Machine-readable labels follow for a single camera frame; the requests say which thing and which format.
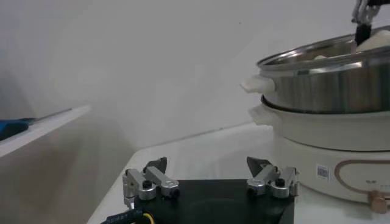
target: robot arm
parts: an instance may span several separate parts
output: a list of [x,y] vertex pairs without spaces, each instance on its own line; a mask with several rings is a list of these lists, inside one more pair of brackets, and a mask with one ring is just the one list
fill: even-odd
[[378,14],[380,7],[385,4],[390,4],[390,0],[356,0],[352,22],[358,25],[355,34],[358,46],[370,38],[372,19]]

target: stainless steel pot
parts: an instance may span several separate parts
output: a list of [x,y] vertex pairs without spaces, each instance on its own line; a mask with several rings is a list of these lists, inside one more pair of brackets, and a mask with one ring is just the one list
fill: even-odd
[[[351,54],[353,35],[282,52],[258,62],[260,75],[242,83],[268,105],[299,113],[390,110],[390,46]],[[314,60],[318,55],[326,58]]]

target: white base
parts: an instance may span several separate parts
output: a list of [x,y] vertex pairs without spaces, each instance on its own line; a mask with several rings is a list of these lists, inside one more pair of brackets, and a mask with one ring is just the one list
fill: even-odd
[[278,166],[296,167],[299,181],[319,192],[364,203],[371,191],[390,197],[390,152],[320,149],[275,136],[274,153]]
[[305,114],[261,104],[249,111],[258,125],[272,125],[285,138],[306,145],[351,151],[390,149],[390,111],[363,114]]

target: white table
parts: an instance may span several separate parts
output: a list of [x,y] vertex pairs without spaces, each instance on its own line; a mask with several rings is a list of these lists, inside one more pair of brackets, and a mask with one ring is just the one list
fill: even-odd
[[[168,158],[166,174],[174,179],[249,178],[246,157],[272,162],[273,132],[268,126],[246,124],[136,152],[125,169],[141,170],[148,161]],[[122,173],[101,201],[88,224],[103,222],[123,212]],[[295,208],[295,223],[390,223],[390,214],[380,215],[367,205],[333,198],[302,187]]]

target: white wall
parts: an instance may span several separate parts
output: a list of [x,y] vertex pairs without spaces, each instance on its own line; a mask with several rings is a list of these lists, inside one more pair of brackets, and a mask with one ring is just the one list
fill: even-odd
[[0,160],[0,222],[83,223],[134,150],[249,121],[255,62],[353,32],[354,3],[2,0],[0,115],[93,111]]

